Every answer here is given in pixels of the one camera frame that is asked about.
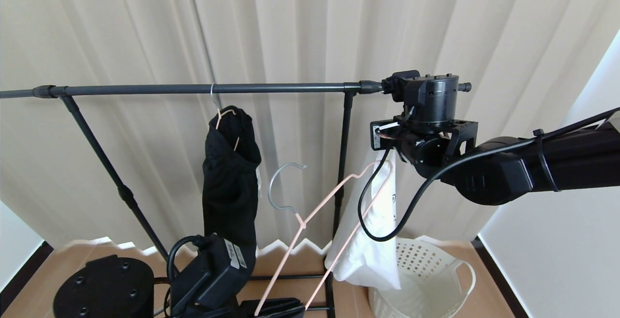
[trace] beige curtain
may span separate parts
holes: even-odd
[[[0,0],[2,90],[211,82],[381,80],[454,73],[473,90],[458,117],[478,141],[558,126],[620,27],[620,0]],[[263,163],[259,245],[288,242],[335,185],[341,94],[222,95],[254,118]],[[165,245],[202,230],[201,164],[210,95],[79,97],[84,116]],[[149,241],[59,100],[2,100],[0,199],[54,246],[109,236]],[[368,123],[400,106],[355,97],[347,173],[370,159]],[[402,214],[421,178],[397,168]],[[331,236],[332,205],[304,236]],[[472,239],[494,208],[434,184],[406,234]]]

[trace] wooden floor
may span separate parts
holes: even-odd
[[[476,250],[470,243],[451,242],[441,246],[452,256],[465,260],[476,270],[477,284],[469,299],[456,314],[457,318],[504,318],[514,317],[493,279],[487,272]],[[271,275],[275,271],[284,251],[276,249],[257,259],[254,275]],[[95,260],[111,254],[120,257],[133,257],[148,263],[155,276],[165,276],[165,263],[159,254],[145,256],[135,248],[120,249],[109,242],[92,245],[68,245],[54,250],[45,263],[26,284],[13,303],[8,307],[2,318],[53,318],[51,305],[60,285],[75,271],[84,267],[87,261]],[[180,252],[177,256],[177,267],[182,269],[192,259],[189,251]],[[315,274],[323,271],[322,257],[309,247],[301,249],[287,261],[281,274]],[[459,280],[465,285],[471,283],[467,270],[458,271]],[[270,293],[270,297],[296,297],[307,300],[318,283],[313,280],[279,280]],[[250,281],[239,293],[239,301],[259,299],[266,287],[266,281]],[[155,286],[155,307],[163,306],[165,285]],[[334,283],[336,315],[338,318],[373,318],[368,304],[368,290],[345,282]],[[325,291],[322,289],[314,303],[325,303]],[[307,312],[308,318],[325,317],[325,312]]]

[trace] robotic arm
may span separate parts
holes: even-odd
[[[459,84],[452,74],[405,71],[382,85],[395,102],[403,102],[403,112],[370,124],[372,149],[386,150],[387,157],[395,148],[427,181],[394,232],[376,237],[362,223],[375,241],[396,236],[421,194],[438,179],[474,203],[494,206],[528,192],[620,185],[620,108],[550,133],[536,130],[529,139],[503,136],[476,146],[478,123],[454,119],[456,96],[470,91],[471,84]]]

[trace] perforated basket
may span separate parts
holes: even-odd
[[[476,285],[469,263],[417,239],[396,241],[400,290],[370,289],[370,306],[377,318],[450,318],[461,309]],[[471,271],[469,289],[461,291],[456,269]]]

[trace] white wall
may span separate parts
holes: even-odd
[[[0,290],[4,289],[43,239],[0,201]]]
[[[565,124],[620,106],[619,64],[620,33]],[[620,186],[532,193],[479,236],[530,316],[618,317],[619,216]]]

